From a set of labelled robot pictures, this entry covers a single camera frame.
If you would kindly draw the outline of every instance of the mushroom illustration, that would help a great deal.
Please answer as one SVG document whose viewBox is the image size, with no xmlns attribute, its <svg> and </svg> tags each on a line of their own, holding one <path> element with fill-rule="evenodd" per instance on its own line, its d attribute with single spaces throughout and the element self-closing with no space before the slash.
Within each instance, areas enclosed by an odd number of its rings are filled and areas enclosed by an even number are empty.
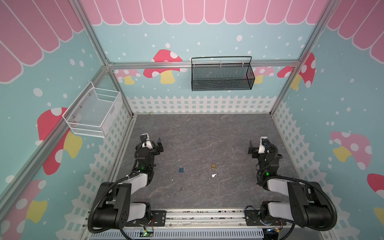
<svg viewBox="0 0 384 240">
<path fill-rule="evenodd" d="M 375 193 L 380 197 L 384 198 L 384 176 L 379 174 L 368 174 L 367 177 L 368 185 L 372 188 Z"/>
<path fill-rule="evenodd" d="M 40 144 L 48 136 L 50 131 L 61 119 L 61 114 L 65 112 L 65 110 L 66 108 L 53 108 L 40 115 L 37 119 L 37 129 L 40 140 L 36 141 L 36 144 Z M 68 129 L 48 156 L 47 160 L 43 163 L 45 174 L 52 175 L 59 169 L 64 150 L 69 153 L 71 158 L 75 158 L 79 153 L 82 144 L 83 139 L 79 136 L 75 136 Z"/>
<path fill-rule="evenodd" d="M 331 132 L 331 144 L 339 144 L 339 148 L 333 149 L 333 153 L 341 162 L 353 155 L 358 167 L 364 170 L 372 159 L 372 148 L 366 136 L 348 132 Z"/>
<path fill-rule="evenodd" d="M 26 219 L 34 223 L 40 221 L 48 202 L 38 202 L 34 199 L 45 185 L 45 180 L 34 180 L 29 183 L 5 220 L 1 222 L 3 240 L 19 240 L 23 235 Z"/>
<path fill-rule="evenodd" d="M 159 50 L 153 57 L 152 62 L 182 62 L 183 60 L 174 52 L 166 49 Z M 161 75 L 160 82 L 162 84 L 172 84 L 175 82 L 175 78 L 172 75 L 172 71 L 186 72 L 186 68 L 163 68 L 163 69 L 145 69 L 144 76 L 147 78 L 153 78 L 157 75 Z"/>
<path fill-rule="evenodd" d="M 379 221 L 381 222 L 382 225 L 384 225 L 384 209 L 380 208 L 380 207 L 375 207 L 373 209 L 373 211 L 375 212 L 377 218 L 379 219 Z"/>
<path fill-rule="evenodd" d="M 253 68 L 253 73 L 255 75 L 254 84 L 260 84 L 263 82 L 263 76 L 272 77 L 275 74 L 275 70 L 273 67 L 255 67 Z"/>
<path fill-rule="evenodd" d="M 279 71 L 277 73 L 277 76 L 279 78 L 288 77 L 291 74 L 292 69 L 293 67 L 287 66 L 283 68 L 281 71 Z M 299 74 L 293 80 L 293 83 L 291 86 L 292 89 L 296 91 L 299 89 L 299 83 L 301 79 L 304 80 L 305 86 L 309 88 L 313 83 L 315 71 L 316 71 L 316 60 L 313 53 L 310 53 L 310 55 L 308 56 L 308 59 L 305 61 L 305 64 L 301 68 Z"/>
<path fill-rule="evenodd" d="M 122 80 L 124 79 L 125 85 L 132 85 L 135 84 L 135 81 L 132 79 L 132 76 L 140 77 L 139 71 L 136 69 L 120 69 L 114 71 L 119 83 L 122 83 Z"/>
</svg>

